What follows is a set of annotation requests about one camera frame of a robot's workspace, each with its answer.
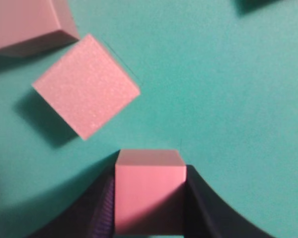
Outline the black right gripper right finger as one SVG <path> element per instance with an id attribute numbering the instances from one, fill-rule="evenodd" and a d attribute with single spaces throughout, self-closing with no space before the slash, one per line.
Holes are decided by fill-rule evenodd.
<path id="1" fill-rule="evenodd" d="M 271 238 L 223 201 L 192 165 L 187 166 L 185 238 Z"/>

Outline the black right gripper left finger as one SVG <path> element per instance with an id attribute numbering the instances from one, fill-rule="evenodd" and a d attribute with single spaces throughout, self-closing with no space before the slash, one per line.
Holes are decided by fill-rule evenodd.
<path id="1" fill-rule="evenodd" d="M 113 237 L 114 186 L 114 172 L 104 171 L 68 209 L 30 237 Z"/>

